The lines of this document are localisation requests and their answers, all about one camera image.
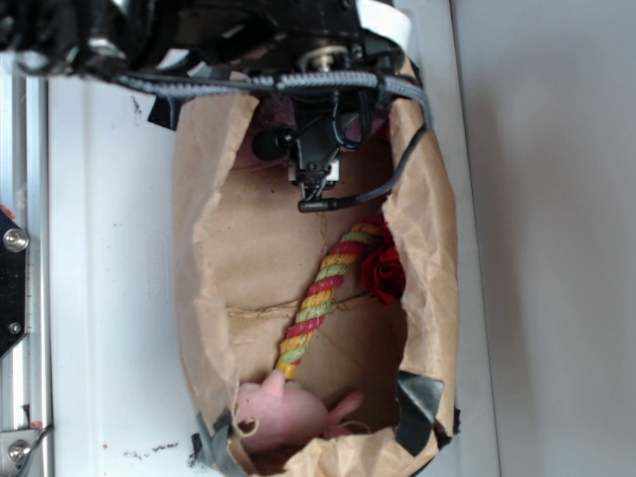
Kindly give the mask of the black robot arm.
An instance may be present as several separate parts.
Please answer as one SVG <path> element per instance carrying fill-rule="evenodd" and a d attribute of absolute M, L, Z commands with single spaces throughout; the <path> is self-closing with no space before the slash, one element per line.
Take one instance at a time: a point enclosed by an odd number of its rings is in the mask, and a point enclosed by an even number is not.
<path fill-rule="evenodd" d="M 290 160 L 303 211 L 334 210 L 340 148 L 402 96 L 410 33 L 385 1 L 5 1 L 1 48 L 36 76 L 77 75 L 165 98 L 239 92 L 292 99 L 294 128 L 260 133 L 258 157 Z"/>

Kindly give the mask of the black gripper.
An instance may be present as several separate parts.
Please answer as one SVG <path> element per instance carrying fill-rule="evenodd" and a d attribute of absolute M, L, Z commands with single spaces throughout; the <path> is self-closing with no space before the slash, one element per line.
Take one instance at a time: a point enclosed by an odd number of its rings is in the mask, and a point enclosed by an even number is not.
<path fill-rule="evenodd" d="M 289 181 L 303 199 L 321 199 L 340 178 L 339 154 L 356 151 L 386 122 L 386 112 L 374 108 L 364 91 L 335 92 L 331 97 L 289 101 L 289 124 L 268 125 L 251 140 L 258 161 L 285 159 Z"/>

